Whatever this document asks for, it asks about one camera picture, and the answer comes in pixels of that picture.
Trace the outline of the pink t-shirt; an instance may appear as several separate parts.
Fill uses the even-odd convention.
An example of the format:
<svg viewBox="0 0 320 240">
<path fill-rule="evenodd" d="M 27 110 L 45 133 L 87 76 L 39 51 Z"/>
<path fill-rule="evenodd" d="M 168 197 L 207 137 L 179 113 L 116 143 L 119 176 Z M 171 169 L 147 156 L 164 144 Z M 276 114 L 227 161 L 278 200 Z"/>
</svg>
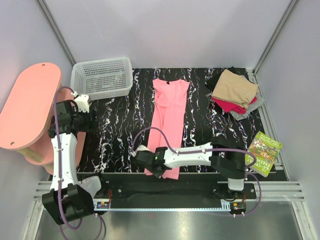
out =
<svg viewBox="0 0 320 240">
<path fill-rule="evenodd" d="M 162 130 L 171 147 L 180 148 L 182 145 L 184 117 L 190 83 L 183 79 L 175 81 L 155 79 L 152 83 L 155 90 L 155 106 L 151 127 Z M 155 152 L 158 147 L 167 147 L 166 141 L 159 131 L 151 129 L 148 136 L 147 148 Z M 163 178 L 177 180 L 179 174 L 180 168 L 178 167 L 166 170 Z"/>
</svg>

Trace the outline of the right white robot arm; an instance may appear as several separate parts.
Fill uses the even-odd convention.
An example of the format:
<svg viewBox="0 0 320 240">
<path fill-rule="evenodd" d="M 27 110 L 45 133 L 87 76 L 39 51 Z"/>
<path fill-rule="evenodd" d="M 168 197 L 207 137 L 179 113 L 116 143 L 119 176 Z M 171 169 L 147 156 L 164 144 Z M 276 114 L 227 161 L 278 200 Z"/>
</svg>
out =
<svg viewBox="0 0 320 240">
<path fill-rule="evenodd" d="M 209 166 L 227 178 L 227 192 L 239 198 L 245 192 L 248 152 L 226 140 L 214 140 L 192 147 L 158 147 L 150 154 L 146 167 L 157 177 L 182 166 Z"/>
</svg>

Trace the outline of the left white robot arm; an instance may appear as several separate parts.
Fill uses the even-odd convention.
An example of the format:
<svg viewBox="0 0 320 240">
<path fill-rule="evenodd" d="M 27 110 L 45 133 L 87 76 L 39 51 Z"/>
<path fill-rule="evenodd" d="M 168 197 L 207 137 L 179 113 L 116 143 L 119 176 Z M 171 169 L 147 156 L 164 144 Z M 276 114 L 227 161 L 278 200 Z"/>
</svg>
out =
<svg viewBox="0 0 320 240">
<path fill-rule="evenodd" d="M 96 129 L 96 112 L 87 100 L 76 98 L 56 103 L 56 116 L 47 131 L 54 150 L 50 191 L 42 195 L 42 204 L 56 224 L 63 225 L 94 213 L 94 197 L 103 198 L 108 186 L 98 176 L 82 181 L 77 178 L 76 147 L 78 133 Z"/>
</svg>

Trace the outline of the white plastic mesh basket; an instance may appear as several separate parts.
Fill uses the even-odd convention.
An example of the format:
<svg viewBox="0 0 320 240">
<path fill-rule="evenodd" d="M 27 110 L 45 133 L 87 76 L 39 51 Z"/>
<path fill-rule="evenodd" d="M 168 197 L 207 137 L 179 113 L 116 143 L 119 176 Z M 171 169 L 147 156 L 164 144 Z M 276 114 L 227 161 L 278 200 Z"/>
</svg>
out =
<svg viewBox="0 0 320 240">
<path fill-rule="evenodd" d="M 91 100 L 127 96 L 133 86 L 128 57 L 78 62 L 73 66 L 70 87 Z"/>
</svg>

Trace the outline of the pink three-tier shelf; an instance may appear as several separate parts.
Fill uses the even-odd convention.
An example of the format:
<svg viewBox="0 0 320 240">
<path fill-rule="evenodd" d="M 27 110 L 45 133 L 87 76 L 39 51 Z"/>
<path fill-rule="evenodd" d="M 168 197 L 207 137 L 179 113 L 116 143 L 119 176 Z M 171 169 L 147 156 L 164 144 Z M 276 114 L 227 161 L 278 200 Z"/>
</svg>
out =
<svg viewBox="0 0 320 240">
<path fill-rule="evenodd" d="M 48 136 L 53 100 L 62 73 L 54 63 L 41 62 L 23 70 L 0 113 L 0 146 L 16 151 L 52 174 L 54 149 Z"/>
</svg>

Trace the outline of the magenta folded t-shirt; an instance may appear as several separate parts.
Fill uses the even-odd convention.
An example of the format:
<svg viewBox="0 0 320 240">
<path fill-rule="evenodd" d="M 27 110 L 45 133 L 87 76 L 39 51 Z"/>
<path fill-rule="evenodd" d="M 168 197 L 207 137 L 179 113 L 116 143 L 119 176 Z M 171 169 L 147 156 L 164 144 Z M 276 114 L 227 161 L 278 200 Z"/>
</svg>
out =
<svg viewBox="0 0 320 240">
<path fill-rule="evenodd" d="M 239 106 L 235 103 L 231 103 L 231 102 L 227 102 L 227 101 L 224 101 L 224 100 L 220 100 L 220 99 L 217 99 L 217 98 L 212 98 L 212 100 L 217 103 L 217 105 L 219 107 L 222 108 L 222 110 L 224 110 L 226 113 L 229 113 L 231 111 L 233 112 L 236 112 L 238 114 L 245 114 L 247 112 L 247 110 L 242 107 L 242 106 Z"/>
</svg>

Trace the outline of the black folded t-shirt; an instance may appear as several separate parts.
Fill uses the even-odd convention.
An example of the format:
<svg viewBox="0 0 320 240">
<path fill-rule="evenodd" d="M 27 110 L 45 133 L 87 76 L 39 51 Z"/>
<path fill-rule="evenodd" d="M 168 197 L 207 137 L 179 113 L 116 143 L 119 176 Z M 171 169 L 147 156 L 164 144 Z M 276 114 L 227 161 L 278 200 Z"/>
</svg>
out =
<svg viewBox="0 0 320 240">
<path fill-rule="evenodd" d="M 234 68 L 233 66 L 232 67 L 229 67 L 229 68 L 225 68 L 225 69 L 218 69 L 218 70 L 214 70 L 213 73 L 212 73 L 212 76 L 209 77 L 206 81 L 205 81 L 205 86 L 212 92 L 217 83 L 218 83 L 218 80 L 220 78 L 220 76 L 222 75 L 223 71 L 224 70 L 228 70 L 230 71 L 231 73 L 233 74 L 238 74 L 238 71 L 236 68 Z"/>
</svg>

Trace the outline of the tan folded t-shirt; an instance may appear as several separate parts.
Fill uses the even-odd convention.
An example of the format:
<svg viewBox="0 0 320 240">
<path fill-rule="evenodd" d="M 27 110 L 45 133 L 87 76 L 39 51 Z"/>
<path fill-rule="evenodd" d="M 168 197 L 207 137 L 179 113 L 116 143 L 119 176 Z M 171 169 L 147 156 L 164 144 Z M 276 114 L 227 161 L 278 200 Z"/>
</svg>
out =
<svg viewBox="0 0 320 240">
<path fill-rule="evenodd" d="M 248 109 L 259 93 L 259 85 L 225 69 L 212 92 L 212 97 Z"/>
</svg>

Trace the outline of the green treehouse book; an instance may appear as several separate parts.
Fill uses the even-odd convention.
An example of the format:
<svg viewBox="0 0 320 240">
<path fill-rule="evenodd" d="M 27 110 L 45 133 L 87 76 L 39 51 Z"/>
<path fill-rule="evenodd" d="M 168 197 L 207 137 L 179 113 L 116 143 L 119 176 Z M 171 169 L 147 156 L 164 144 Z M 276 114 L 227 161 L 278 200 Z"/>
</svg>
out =
<svg viewBox="0 0 320 240">
<path fill-rule="evenodd" d="M 255 156 L 256 162 L 252 164 L 254 158 L 251 155 L 246 155 L 245 164 L 246 166 L 251 165 L 249 167 L 251 170 L 266 178 L 271 172 L 282 148 L 282 143 L 259 131 L 247 150 Z"/>
</svg>

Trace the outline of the grey folded t-shirt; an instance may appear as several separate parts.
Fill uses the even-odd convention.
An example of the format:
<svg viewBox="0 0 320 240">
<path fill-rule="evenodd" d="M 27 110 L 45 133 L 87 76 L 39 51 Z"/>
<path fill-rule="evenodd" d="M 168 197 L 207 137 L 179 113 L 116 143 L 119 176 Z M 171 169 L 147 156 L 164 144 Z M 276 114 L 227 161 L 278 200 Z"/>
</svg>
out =
<svg viewBox="0 0 320 240">
<path fill-rule="evenodd" d="M 232 117 L 237 120 L 241 121 L 243 119 L 246 119 L 251 112 L 257 110 L 259 107 L 261 107 L 265 103 L 265 99 L 261 96 L 255 97 L 255 99 L 252 101 L 252 103 L 249 104 L 248 108 L 246 109 L 246 112 L 243 114 L 237 113 L 235 111 L 230 111 L 229 113 L 232 115 Z"/>
</svg>

